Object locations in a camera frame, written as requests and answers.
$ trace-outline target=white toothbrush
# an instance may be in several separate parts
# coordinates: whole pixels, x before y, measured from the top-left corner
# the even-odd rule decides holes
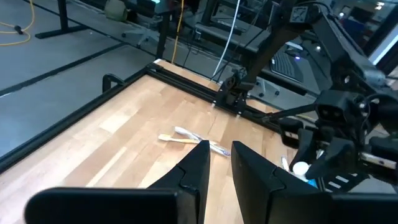
[[[282,167],[287,171],[290,172],[289,163],[287,162],[286,157],[282,156]]]
[[[182,134],[190,139],[193,140],[197,140],[197,141],[202,141],[202,140],[206,140],[202,137],[200,137],[199,135],[192,133],[184,128],[181,127],[174,127],[174,131],[176,133]],[[210,149],[217,152],[218,154],[221,154],[223,156],[231,156],[231,153],[228,152],[226,149],[222,148],[221,146],[218,146],[217,143],[213,142],[213,141],[209,141],[210,142]]]

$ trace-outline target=yellow object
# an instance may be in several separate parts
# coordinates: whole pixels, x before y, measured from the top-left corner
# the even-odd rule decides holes
[[[21,29],[21,31],[23,31],[23,32],[27,35],[26,40],[19,41],[19,42],[14,42],[14,43],[8,43],[8,44],[0,44],[0,47],[12,46],[12,45],[17,45],[17,44],[23,44],[23,43],[26,43],[26,42],[30,41],[30,34],[27,32],[27,30],[28,30],[28,29],[33,25],[33,23],[35,22],[35,10],[34,10],[34,6],[33,6],[33,0],[30,0],[30,1],[29,1],[29,4],[30,4],[30,10],[32,11],[32,20],[31,20],[30,24],[29,24],[26,28]],[[8,26],[8,27],[14,28],[13,25],[6,24],[6,23],[4,23],[4,22],[0,22],[0,25]],[[18,34],[18,32],[16,32],[16,31],[0,31],[0,34]]]
[[[172,136],[169,136],[168,134],[160,134],[157,138],[163,141],[175,141],[181,143],[198,144],[200,142],[199,140],[194,140],[194,139],[176,139],[173,138]]]
[[[180,26],[181,26],[181,22],[182,22],[183,13],[184,13],[184,0],[181,0],[181,15],[180,15],[180,19],[178,20],[178,25],[177,25],[177,36],[175,37],[175,42],[174,42],[172,63],[174,63],[175,53],[177,52],[177,43],[178,43],[178,37],[180,35]]]

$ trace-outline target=wooden table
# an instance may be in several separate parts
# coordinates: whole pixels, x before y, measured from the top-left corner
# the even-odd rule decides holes
[[[215,83],[164,61],[166,69],[206,85]],[[270,111],[254,100],[248,104]],[[28,199],[54,186],[147,187],[193,147],[163,142],[181,126],[227,149],[242,141],[275,164],[291,159],[277,133],[225,113],[203,100],[144,76],[97,110],[0,175],[0,223],[23,223]],[[229,158],[211,153],[206,223],[242,223]]]

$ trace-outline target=black bracket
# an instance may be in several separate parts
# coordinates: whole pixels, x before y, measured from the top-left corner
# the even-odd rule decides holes
[[[124,80],[113,74],[106,74],[102,77],[102,93],[108,91],[112,87],[112,83],[116,83],[119,86],[125,84]]]

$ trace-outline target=table leg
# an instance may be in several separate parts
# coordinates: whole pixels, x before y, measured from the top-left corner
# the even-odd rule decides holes
[[[75,26],[75,27],[68,26],[68,14],[67,14],[66,0],[58,0],[58,10],[59,10],[59,14],[60,14],[61,29],[36,34],[35,35],[36,38],[44,39],[44,38],[48,38],[48,37],[55,37],[58,35],[69,34],[72,32],[77,32],[77,31],[87,29],[87,27],[85,27],[85,26]]]
[[[159,43],[157,44],[156,59],[163,58],[163,52],[165,49],[167,30],[169,29],[170,14],[162,16],[162,25],[160,27]]]

